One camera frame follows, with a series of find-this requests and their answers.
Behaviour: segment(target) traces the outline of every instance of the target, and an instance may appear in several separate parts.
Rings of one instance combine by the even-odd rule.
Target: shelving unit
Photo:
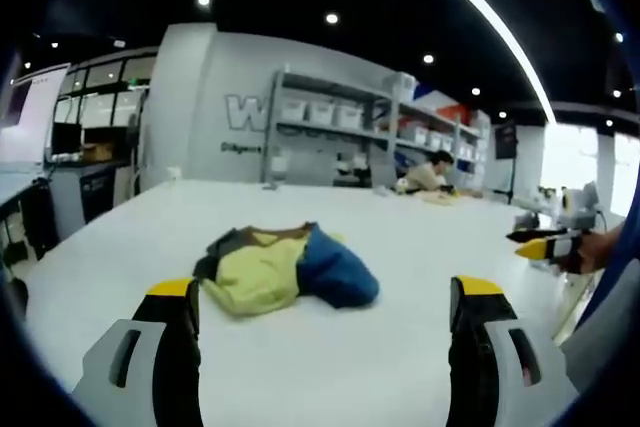
[[[364,107],[363,128],[345,129],[335,125],[315,124],[307,120],[296,122],[282,119],[280,117],[280,105],[283,97],[286,97],[285,89],[356,102]],[[277,133],[284,128],[326,132],[357,139],[365,152],[367,152],[367,147],[377,145],[383,150],[389,162],[394,162],[394,153],[398,148],[411,149],[422,154],[432,153],[426,145],[398,138],[398,119],[401,115],[415,117],[416,120],[428,123],[430,127],[450,132],[453,137],[451,153],[456,160],[456,165],[460,165],[458,160],[467,163],[467,165],[476,163],[474,159],[458,158],[458,147],[462,139],[469,143],[475,143],[480,138],[480,134],[476,129],[461,124],[460,119],[457,121],[448,119],[435,112],[428,111],[416,103],[401,102],[397,90],[394,89],[394,93],[391,94],[356,83],[291,72],[287,68],[277,71],[274,76],[273,91],[269,103],[267,135],[265,148],[263,149],[263,182],[273,180],[271,165],[275,152],[279,147]],[[383,115],[388,119],[389,124],[388,131],[385,132],[377,132],[374,129],[374,110],[381,109],[383,111],[386,110]]]

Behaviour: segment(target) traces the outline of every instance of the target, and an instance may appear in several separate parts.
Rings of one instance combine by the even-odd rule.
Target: white wall
[[[516,195],[527,196],[540,185],[542,160],[544,153],[544,128],[521,126],[518,129],[518,158],[516,161]],[[495,160],[495,142],[493,129],[489,142],[485,188],[509,190],[511,160]],[[600,204],[605,211],[607,226],[615,227],[623,217],[609,212],[613,194],[613,175],[615,169],[615,149],[613,137],[598,135],[598,194]]]
[[[188,178],[259,181],[267,102],[274,74],[285,64],[292,71],[372,87],[392,73],[357,57],[291,40],[221,33],[213,24],[171,26],[158,52],[145,106],[151,134],[144,143],[145,157],[152,168],[143,175],[143,187],[166,179],[171,166],[180,167]],[[293,133],[287,142],[303,138],[306,148],[328,146],[324,137],[309,138],[308,133]],[[248,151],[225,148],[232,145]]]

